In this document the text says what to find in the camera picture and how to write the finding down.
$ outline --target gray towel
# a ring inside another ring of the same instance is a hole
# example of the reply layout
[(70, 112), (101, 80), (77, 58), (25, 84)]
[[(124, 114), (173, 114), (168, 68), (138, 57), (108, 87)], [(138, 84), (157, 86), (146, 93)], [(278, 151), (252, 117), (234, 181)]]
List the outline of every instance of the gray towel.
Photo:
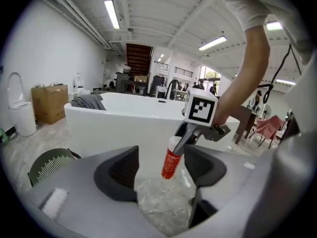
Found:
[(100, 94), (87, 94), (76, 97), (70, 103), (73, 107), (106, 110), (101, 103), (102, 100)]

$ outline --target faucet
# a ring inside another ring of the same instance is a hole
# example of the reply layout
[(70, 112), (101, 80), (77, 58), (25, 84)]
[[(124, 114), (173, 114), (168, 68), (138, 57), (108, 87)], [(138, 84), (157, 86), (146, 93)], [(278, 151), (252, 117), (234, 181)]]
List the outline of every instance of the faucet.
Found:
[(173, 79), (173, 80), (169, 83), (169, 85), (168, 85), (168, 88), (167, 88), (167, 91), (166, 91), (166, 94), (165, 94), (164, 99), (167, 99), (167, 95), (168, 95), (168, 91), (169, 91), (170, 85), (171, 85), (174, 81), (177, 82), (177, 84), (178, 84), (177, 87), (180, 86), (179, 81), (178, 81), (177, 79)]

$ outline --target human arm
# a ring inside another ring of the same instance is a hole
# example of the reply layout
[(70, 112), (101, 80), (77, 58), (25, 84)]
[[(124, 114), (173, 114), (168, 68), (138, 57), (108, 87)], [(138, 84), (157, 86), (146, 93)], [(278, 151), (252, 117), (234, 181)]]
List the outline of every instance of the human arm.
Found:
[(240, 72), (220, 97), (213, 123), (224, 124), (231, 113), (239, 108), (255, 91), (264, 77), (270, 47), (264, 27), (256, 26), (245, 31), (247, 44)]

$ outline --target white sleeve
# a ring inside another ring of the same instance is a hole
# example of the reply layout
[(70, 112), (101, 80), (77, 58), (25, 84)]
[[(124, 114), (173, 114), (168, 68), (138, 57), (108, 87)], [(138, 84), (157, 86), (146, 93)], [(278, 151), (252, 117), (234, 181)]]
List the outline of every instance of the white sleeve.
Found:
[(238, 19), (242, 30), (264, 25), (271, 12), (259, 0), (222, 0), (231, 13)]

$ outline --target floor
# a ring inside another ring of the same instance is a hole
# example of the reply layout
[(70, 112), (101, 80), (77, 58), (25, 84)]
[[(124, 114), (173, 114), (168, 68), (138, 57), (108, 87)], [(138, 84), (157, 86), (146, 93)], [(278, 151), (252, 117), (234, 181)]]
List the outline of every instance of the floor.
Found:
[[(260, 137), (252, 140), (242, 139), (239, 144), (234, 143), (227, 151), (233, 154), (260, 156), (268, 149), (266, 140), (260, 147)], [(22, 195), (31, 184), (27, 173), (33, 162), (44, 152), (53, 148), (71, 148), (70, 133), (67, 129), (66, 119), (63, 118), (53, 125), (38, 124), (37, 132), (30, 137), (13, 135), (5, 145), (2, 154), (4, 167), (7, 169), (9, 179)], [(140, 210), (147, 218), (167, 236), (173, 236), (187, 229), (191, 206), (189, 201), (195, 196), (196, 188), (190, 186), (184, 174), (178, 172), (171, 180), (164, 179), (138, 179), (135, 181), (135, 190), (138, 192)]]

